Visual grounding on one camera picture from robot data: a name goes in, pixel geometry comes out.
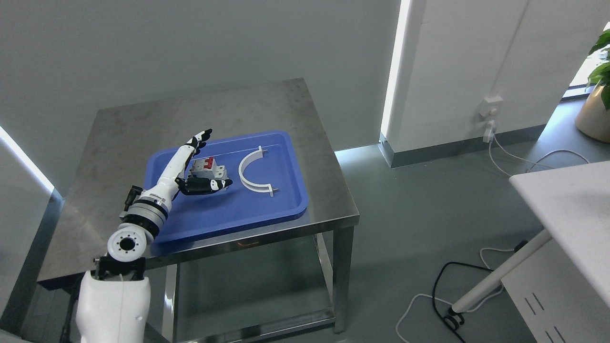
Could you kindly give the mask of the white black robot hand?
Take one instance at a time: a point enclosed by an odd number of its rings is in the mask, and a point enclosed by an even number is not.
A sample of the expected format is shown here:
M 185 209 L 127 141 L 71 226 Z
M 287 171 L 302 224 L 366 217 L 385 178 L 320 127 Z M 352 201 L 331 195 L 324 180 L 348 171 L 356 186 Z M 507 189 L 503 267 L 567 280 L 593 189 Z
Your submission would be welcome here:
M 179 192 L 185 195 L 207 195 L 216 193 L 233 184 L 233 180 L 216 180 L 201 178 L 194 185 L 189 185 L 189 180 L 185 177 L 187 167 L 191 159 L 196 156 L 210 139 L 212 129 L 201 131 L 194 135 L 185 144 L 181 145 L 173 157 L 167 163 L 157 184 L 145 190 L 140 198 L 152 202 L 159 206 L 163 211 L 169 213 L 172 209 L 172 200 L 177 197 Z

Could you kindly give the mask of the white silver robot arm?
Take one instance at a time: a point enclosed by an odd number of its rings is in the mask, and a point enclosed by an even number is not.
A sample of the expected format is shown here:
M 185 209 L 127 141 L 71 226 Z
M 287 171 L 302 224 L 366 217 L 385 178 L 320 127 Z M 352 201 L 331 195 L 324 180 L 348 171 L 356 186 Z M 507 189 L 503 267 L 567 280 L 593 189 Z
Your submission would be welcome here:
M 166 339 L 147 334 L 150 279 L 144 275 L 145 249 L 166 220 L 165 204 L 133 185 L 121 212 L 118 230 L 108 239 L 107 254 L 77 280 L 70 293 L 61 343 L 71 341 L 76 323 L 81 343 L 143 343 Z

